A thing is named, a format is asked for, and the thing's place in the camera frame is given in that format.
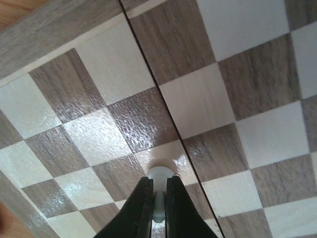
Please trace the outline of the white chess pawn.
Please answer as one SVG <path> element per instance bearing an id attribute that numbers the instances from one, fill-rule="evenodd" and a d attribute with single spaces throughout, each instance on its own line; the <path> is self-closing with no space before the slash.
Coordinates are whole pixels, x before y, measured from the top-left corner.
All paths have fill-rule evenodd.
<path id="1" fill-rule="evenodd" d="M 171 178 L 174 172 L 163 166 L 157 166 L 149 169 L 147 177 L 153 180 L 154 188 L 154 209 L 153 221 L 162 223 L 165 220 L 165 199 L 167 179 Z"/>

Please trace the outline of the wooden chess board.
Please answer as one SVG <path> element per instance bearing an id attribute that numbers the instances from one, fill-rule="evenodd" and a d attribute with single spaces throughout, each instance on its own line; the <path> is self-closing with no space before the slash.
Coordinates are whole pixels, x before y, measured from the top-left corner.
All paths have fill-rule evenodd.
<path id="1" fill-rule="evenodd" d="M 314 0 L 52 0 L 0 34 L 0 200 L 91 238 L 165 166 L 222 238 L 317 235 Z"/>

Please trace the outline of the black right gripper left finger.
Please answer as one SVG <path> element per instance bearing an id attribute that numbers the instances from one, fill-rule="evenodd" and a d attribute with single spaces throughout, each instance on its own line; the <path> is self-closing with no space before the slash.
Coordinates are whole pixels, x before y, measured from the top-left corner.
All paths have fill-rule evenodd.
<path id="1" fill-rule="evenodd" d="M 154 209 L 154 182 L 142 177 L 119 213 L 95 238 L 149 238 Z"/>

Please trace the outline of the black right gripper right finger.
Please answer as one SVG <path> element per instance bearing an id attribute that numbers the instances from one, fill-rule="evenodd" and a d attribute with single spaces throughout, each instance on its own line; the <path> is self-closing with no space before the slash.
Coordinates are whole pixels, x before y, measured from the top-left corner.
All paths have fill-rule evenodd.
<path id="1" fill-rule="evenodd" d="M 167 238 L 217 237 L 198 213 L 178 175 L 167 179 L 165 235 Z"/>

